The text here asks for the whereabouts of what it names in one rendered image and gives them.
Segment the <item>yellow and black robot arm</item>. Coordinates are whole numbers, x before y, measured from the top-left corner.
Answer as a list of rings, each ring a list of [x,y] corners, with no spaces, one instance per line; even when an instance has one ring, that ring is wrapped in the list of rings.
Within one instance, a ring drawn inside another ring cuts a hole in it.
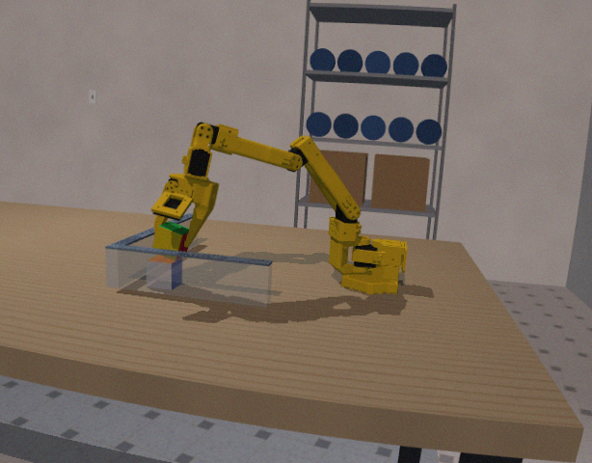
[[[330,217],[329,222],[329,264],[343,275],[341,286],[366,294],[397,294],[399,267],[403,267],[401,255],[404,255],[404,242],[372,239],[370,244],[369,237],[359,236],[362,228],[358,222],[361,209],[310,137],[300,136],[290,144],[291,150],[288,152],[237,136],[236,128],[198,123],[194,128],[191,149],[182,158],[184,174],[207,180],[212,157],[210,150],[229,155],[234,153],[290,172],[305,166],[336,212],[336,217]],[[353,246],[354,264],[347,263],[350,246]]]

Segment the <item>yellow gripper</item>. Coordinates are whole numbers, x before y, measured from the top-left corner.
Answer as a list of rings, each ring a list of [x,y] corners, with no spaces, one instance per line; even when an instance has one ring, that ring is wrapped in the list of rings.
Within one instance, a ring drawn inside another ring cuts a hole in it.
[[[180,221],[193,203],[193,218],[184,241],[184,247],[189,247],[214,208],[218,188],[219,183],[212,182],[209,178],[204,180],[184,177],[183,174],[170,174],[161,197],[151,209],[152,214],[157,215],[154,221],[154,236],[157,226],[166,223],[168,218]]]

